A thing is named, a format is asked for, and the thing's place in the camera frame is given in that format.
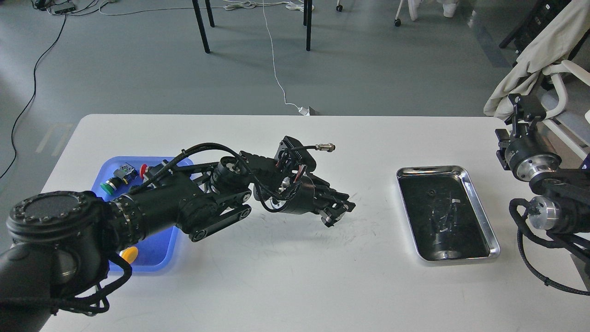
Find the floor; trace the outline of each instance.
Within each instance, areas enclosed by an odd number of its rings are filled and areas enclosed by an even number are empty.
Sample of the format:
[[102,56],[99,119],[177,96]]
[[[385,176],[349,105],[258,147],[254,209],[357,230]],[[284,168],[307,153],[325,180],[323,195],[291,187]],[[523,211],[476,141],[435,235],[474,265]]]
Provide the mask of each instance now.
[[[264,10],[287,102],[322,116],[483,116],[483,105],[517,56],[512,45],[497,45],[534,0],[462,0],[452,19],[426,0],[415,22],[404,5],[400,27],[394,27],[396,1],[342,0],[342,12],[335,2],[314,1],[311,52],[305,51],[301,12],[283,5]],[[191,2],[121,0],[103,12],[163,6]],[[214,18],[217,26],[206,26],[212,53],[205,54],[191,9],[69,17],[38,66],[37,96],[18,122],[18,158],[0,180],[0,216],[40,192],[88,114],[299,116],[284,104],[275,81],[262,8],[214,9]],[[12,160],[11,128],[33,93],[35,61],[63,20],[26,0],[0,2],[0,172]],[[0,245],[9,243],[0,227]]]

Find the blue tray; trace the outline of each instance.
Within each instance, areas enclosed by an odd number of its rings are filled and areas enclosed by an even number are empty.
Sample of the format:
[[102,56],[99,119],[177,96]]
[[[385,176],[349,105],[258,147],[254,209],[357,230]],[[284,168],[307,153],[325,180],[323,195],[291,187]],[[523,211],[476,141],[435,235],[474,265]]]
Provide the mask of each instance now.
[[[130,185],[124,186],[119,190],[115,191],[113,195],[107,194],[101,187],[100,184],[113,177],[113,172],[118,169],[124,163],[128,163],[135,167],[139,173],[139,168],[142,164],[148,166],[155,166],[162,162],[162,160],[172,160],[173,157],[131,157],[131,156],[119,156],[113,157],[107,160],[100,168],[99,174],[92,185],[92,191],[96,193],[96,196],[102,197],[105,201],[110,201],[121,194],[126,193],[131,185],[140,185],[142,180],[137,177],[133,180]],[[184,159],[178,163],[179,166],[192,165],[190,159]],[[135,261],[131,264],[133,272],[155,272],[162,269],[172,259],[172,253],[174,252],[174,245],[176,243],[176,236],[178,234],[178,228],[170,227],[158,234],[152,235],[144,241],[140,241],[135,245],[138,254]],[[109,262],[111,271],[121,271],[117,265]]]

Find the white cable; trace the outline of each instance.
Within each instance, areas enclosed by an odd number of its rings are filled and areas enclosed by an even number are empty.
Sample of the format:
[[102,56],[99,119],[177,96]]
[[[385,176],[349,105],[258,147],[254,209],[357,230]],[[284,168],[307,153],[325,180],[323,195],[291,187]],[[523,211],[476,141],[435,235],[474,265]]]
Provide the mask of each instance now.
[[274,71],[274,79],[277,80],[277,84],[278,86],[281,88],[281,90],[283,91],[283,100],[285,101],[285,105],[293,105],[297,108],[298,111],[301,112],[301,110],[303,108],[300,108],[299,106],[295,105],[294,103],[287,103],[287,94],[285,93],[285,89],[283,89],[283,86],[281,85],[281,82],[278,81],[278,77],[277,77],[277,67],[274,64],[274,44],[273,44],[273,36],[270,35],[270,29],[268,28],[268,21],[266,19],[266,12],[264,11],[264,0],[262,0],[262,14],[264,15],[264,23],[266,24],[266,31],[268,31],[268,37],[270,38],[270,50],[272,51],[273,54],[273,71]]

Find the metal tray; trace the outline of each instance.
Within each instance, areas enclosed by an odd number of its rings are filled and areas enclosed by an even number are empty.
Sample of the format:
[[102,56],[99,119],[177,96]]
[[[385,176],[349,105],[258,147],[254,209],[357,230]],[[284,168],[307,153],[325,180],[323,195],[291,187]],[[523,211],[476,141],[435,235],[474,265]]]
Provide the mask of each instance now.
[[406,167],[398,170],[397,178],[420,258],[444,262],[500,254],[500,245],[463,167]]

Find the black table leg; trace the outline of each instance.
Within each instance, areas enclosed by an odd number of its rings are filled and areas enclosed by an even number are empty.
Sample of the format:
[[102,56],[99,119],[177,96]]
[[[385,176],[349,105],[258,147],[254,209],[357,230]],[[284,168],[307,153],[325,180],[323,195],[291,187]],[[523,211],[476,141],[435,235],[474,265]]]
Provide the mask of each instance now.
[[205,6],[207,7],[207,16],[209,16],[209,25],[215,28],[215,22],[213,22],[213,12],[211,11],[211,0],[205,0]]
[[303,25],[307,25],[307,0],[303,0]]
[[306,50],[310,50],[311,49],[311,45],[312,45],[312,5],[313,5],[313,1],[312,0],[306,0],[307,2],[307,38],[306,38]]
[[201,17],[201,10],[199,9],[199,1],[192,0],[192,6],[195,8],[196,23],[199,25],[199,32],[201,33],[201,39],[203,39],[203,47],[205,48],[205,53],[211,53],[211,50],[209,49],[209,43],[207,42],[207,35],[205,34],[203,18]]

